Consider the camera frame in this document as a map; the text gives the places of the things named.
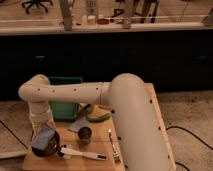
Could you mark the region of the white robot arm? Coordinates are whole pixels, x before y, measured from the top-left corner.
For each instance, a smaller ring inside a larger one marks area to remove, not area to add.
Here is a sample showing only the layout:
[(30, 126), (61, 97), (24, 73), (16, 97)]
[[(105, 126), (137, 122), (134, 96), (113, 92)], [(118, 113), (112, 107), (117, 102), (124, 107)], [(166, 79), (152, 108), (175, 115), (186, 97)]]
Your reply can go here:
[(157, 116), (146, 84), (134, 74), (120, 74), (110, 82), (65, 85), (52, 85), (38, 74), (22, 84), (18, 94), (29, 105), (31, 122), (39, 125), (52, 117), (51, 101), (107, 105), (121, 137), (127, 171), (175, 171), (165, 125)]

